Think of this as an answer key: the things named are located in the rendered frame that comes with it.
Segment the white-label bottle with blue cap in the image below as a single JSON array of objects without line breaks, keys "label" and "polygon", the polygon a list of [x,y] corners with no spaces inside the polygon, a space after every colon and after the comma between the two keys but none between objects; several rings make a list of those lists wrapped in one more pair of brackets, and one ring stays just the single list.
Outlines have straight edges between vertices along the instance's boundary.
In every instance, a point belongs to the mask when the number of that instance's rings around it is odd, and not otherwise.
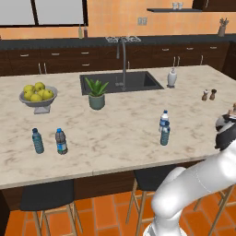
[{"label": "white-label bottle with blue cap", "polygon": [[159,131],[162,131],[162,128],[165,125],[165,122],[169,120],[169,115],[168,115],[168,111],[164,110],[163,114],[160,116],[160,120],[159,120]]}]

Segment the grey fruit bowl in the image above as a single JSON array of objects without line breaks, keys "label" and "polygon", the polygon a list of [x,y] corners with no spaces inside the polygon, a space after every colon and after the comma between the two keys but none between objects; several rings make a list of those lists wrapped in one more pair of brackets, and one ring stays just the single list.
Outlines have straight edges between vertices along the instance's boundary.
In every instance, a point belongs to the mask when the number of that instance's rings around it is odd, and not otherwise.
[{"label": "grey fruit bowl", "polygon": [[24,92],[19,94],[19,100],[22,103],[25,103],[27,106],[34,108],[35,114],[42,114],[42,113],[49,113],[51,109],[51,104],[53,103],[54,99],[57,97],[57,88],[46,86],[46,89],[49,89],[53,92],[53,97],[48,100],[42,101],[28,101],[24,99]]}]

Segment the window with dark frame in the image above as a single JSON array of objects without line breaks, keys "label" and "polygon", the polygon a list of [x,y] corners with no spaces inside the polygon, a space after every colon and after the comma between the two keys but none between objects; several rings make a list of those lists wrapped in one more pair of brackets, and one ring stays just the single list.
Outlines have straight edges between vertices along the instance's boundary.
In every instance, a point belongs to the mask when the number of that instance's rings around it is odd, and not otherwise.
[{"label": "window with dark frame", "polygon": [[0,27],[87,25],[87,0],[0,0]]}]

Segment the green plant in grey pot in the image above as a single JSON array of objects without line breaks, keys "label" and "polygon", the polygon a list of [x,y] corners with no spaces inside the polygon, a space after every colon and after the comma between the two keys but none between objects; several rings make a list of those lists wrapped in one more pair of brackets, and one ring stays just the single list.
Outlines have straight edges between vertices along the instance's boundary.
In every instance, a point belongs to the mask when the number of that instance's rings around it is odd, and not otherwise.
[{"label": "green plant in grey pot", "polygon": [[105,106],[105,92],[108,82],[102,84],[99,80],[93,81],[92,79],[85,78],[90,93],[88,94],[88,103],[91,109],[101,110]]}]

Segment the teal plastic bottle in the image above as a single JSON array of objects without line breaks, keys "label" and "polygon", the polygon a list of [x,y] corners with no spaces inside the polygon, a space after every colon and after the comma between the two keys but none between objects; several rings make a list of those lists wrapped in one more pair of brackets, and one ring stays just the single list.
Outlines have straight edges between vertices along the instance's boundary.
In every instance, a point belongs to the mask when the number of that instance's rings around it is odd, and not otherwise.
[{"label": "teal plastic bottle", "polygon": [[34,148],[37,154],[41,154],[44,152],[44,146],[42,143],[41,134],[39,133],[37,128],[32,129],[32,141],[34,144]]},{"label": "teal plastic bottle", "polygon": [[169,142],[169,136],[170,136],[170,122],[166,121],[165,125],[161,128],[161,136],[160,136],[160,143],[163,146],[167,146]]}]

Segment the dark grey sink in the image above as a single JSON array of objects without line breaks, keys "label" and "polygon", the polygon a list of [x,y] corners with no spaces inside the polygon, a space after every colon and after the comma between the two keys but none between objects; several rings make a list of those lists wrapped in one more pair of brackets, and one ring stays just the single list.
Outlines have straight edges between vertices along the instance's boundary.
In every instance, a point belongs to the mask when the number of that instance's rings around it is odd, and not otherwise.
[{"label": "dark grey sink", "polygon": [[[83,95],[90,93],[90,88],[85,80],[92,79],[94,82],[99,80],[102,84],[108,83],[105,88],[107,93],[123,92],[121,83],[123,73],[90,74],[80,76],[81,92]],[[125,75],[125,92],[163,89],[163,86],[148,72],[127,72]]]}]

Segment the brown pot with tools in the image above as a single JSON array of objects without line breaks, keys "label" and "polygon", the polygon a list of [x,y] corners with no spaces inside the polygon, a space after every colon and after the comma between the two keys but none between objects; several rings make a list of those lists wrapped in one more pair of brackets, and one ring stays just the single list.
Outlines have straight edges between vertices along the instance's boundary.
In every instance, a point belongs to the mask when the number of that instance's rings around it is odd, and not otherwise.
[{"label": "brown pot with tools", "polygon": [[218,29],[218,36],[219,37],[224,37],[225,36],[225,31],[226,31],[226,26],[228,25],[229,20],[227,18],[222,18],[219,21],[219,29]]}]

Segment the dark wood wall cupboard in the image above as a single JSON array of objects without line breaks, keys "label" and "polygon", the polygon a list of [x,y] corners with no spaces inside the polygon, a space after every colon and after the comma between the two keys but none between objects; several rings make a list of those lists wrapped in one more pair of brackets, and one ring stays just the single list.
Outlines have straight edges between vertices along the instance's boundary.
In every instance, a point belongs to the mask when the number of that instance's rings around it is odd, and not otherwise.
[{"label": "dark wood wall cupboard", "polygon": [[194,0],[192,9],[205,12],[236,12],[236,0]]}]

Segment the black stool with wooden legs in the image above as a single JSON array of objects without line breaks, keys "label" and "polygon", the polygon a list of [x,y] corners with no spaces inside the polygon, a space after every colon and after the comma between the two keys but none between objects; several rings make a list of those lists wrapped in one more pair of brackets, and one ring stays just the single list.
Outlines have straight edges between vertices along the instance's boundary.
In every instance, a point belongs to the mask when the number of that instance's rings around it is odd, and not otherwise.
[{"label": "black stool with wooden legs", "polygon": [[57,212],[67,213],[73,236],[77,236],[76,225],[80,232],[83,232],[75,204],[73,180],[25,186],[21,196],[20,210],[32,213],[37,236],[42,236],[42,223],[45,224],[46,235],[51,236],[47,215]]},{"label": "black stool with wooden legs", "polygon": [[132,206],[135,206],[138,213],[135,236],[139,236],[143,223],[152,220],[152,218],[143,218],[146,197],[154,195],[154,192],[175,167],[175,164],[171,164],[134,171],[135,179],[125,223],[129,222]]},{"label": "black stool with wooden legs", "polygon": [[218,221],[223,213],[223,211],[228,207],[236,207],[236,197],[232,198],[235,185],[230,186],[226,190],[221,190],[218,192],[218,202],[213,201],[213,212],[209,213],[210,216],[210,228],[207,236],[213,236],[215,228],[218,225]]}]

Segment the white soap dispenser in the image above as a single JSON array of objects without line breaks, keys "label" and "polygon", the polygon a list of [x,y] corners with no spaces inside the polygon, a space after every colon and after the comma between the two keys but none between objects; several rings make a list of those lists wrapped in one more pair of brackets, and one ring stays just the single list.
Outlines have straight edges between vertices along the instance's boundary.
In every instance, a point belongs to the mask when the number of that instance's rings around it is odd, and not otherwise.
[{"label": "white soap dispenser", "polygon": [[170,71],[170,73],[168,74],[168,84],[167,84],[167,87],[168,88],[173,88],[175,86],[175,82],[176,82],[176,79],[177,79],[177,73],[175,71],[175,68],[173,67]]}]

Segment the dark wall shelf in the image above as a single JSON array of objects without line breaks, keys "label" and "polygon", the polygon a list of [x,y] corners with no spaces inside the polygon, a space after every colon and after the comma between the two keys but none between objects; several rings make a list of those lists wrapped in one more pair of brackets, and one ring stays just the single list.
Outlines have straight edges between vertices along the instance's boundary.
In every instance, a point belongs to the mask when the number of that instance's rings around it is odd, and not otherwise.
[{"label": "dark wall shelf", "polygon": [[201,13],[202,10],[183,8],[183,9],[172,9],[172,8],[147,8],[147,11],[152,13]]}]

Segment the dark bottle with blue cap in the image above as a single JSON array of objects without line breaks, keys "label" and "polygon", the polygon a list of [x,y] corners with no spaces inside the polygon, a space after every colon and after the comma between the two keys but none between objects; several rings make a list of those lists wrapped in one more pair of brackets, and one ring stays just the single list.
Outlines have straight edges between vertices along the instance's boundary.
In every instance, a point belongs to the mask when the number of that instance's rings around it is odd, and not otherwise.
[{"label": "dark bottle with blue cap", "polygon": [[67,153],[68,148],[65,139],[65,133],[61,128],[58,128],[55,133],[55,141],[57,146],[57,152],[61,155]]}]

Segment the dark wood cupboard run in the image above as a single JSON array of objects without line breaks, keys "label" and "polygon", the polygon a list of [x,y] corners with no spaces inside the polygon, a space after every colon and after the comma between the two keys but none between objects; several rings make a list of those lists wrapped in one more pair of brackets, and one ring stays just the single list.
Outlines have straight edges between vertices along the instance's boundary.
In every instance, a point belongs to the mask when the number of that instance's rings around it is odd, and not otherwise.
[{"label": "dark wood cupboard run", "polygon": [[[126,42],[126,69],[209,65],[236,78],[236,34],[145,36]],[[104,38],[0,40],[0,77],[123,69]]]}]

